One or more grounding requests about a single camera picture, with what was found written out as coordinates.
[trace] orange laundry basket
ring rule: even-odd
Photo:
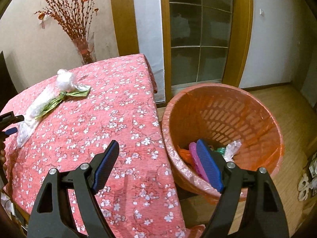
[[[240,139],[235,163],[252,171],[265,167],[271,176],[278,173],[284,155],[281,130],[269,110],[248,92],[224,84],[199,84],[179,92],[166,107],[162,131],[175,182],[210,203],[217,203],[220,193],[183,162],[177,146],[188,149],[190,142],[203,138],[225,147]],[[246,195],[243,189],[240,200]]]

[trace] metal screw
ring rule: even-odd
[[[88,167],[89,167],[89,164],[83,163],[83,164],[80,166],[80,169],[81,169],[81,170],[86,170]]]
[[[56,168],[52,168],[50,171],[49,171],[50,175],[54,175],[56,173]]]
[[[230,168],[230,169],[233,169],[236,167],[236,164],[234,162],[228,162],[227,163],[227,167]]]
[[[260,167],[259,171],[262,174],[265,174],[267,172],[266,168],[264,168],[264,167]]]

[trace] plastic bag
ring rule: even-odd
[[[42,120],[41,117],[37,119],[35,117],[42,112],[52,99],[58,96],[59,92],[73,91],[75,89],[87,91],[90,89],[88,85],[77,84],[75,74],[63,69],[57,72],[56,86],[58,90],[53,85],[48,85],[26,110],[23,115],[24,121],[18,123],[17,148],[21,148],[30,138]]]
[[[226,162],[234,162],[234,160],[232,158],[238,152],[240,147],[241,147],[240,140],[235,140],[235,141],[229,143],[226,146],[226,151],[223,155],[223,158],[225,159],[225,161]]]

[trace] tablecloth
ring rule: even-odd
[[[31,213],[51,168],[76,169],[117,140],[118,160],[96,195],[116,237],[189,235],[164,149],[148,67],[144,55],[129,55],[71,70],[78,83],[92,86],[88,97],[64,101],[21,149],[16,148],[16,134],[6,140],[6,190],[22,209]],[[2,113],[25,113],[55,80],[56,76],[24,90]],[[74,191],[69,195],[77,229],[85,232]]]

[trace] wooden floor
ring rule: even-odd
[[[297,199],[297,184],[307,164],[305,149],[317,134],[317,115],[305,98],[290,85],[252,91],[251,94],[269,108],[282,130],[285,156],[273,181],[284,205],[290,235],[293,235],[302,220],[304,206],[304,202]],[[230,232],[239,228],[244,205],[245,202],[239,203]],[[187,227],[207,223],[215,209],[203,196],[185,199],[181,201],[181,207]]]

